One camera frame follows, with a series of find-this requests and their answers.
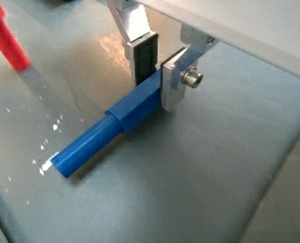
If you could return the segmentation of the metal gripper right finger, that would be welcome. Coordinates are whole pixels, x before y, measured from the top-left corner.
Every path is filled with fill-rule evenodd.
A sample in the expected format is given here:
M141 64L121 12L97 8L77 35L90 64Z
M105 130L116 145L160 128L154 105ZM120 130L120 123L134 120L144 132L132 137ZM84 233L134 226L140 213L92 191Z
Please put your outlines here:
M181 41L187 44L162 63L162 108L170 111L185 97L187 88L196 88L204 80L197 70L200 58L213 49L219 40L205 32L183 24Z

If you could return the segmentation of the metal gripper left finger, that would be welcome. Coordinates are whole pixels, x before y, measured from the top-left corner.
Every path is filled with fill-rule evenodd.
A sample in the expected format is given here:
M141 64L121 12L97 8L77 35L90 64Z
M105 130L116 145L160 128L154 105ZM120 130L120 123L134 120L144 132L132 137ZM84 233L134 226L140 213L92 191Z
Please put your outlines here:
M134 0L108 0L124 38L132 79L140 85L157 71L160 35L150 29L145 6Z

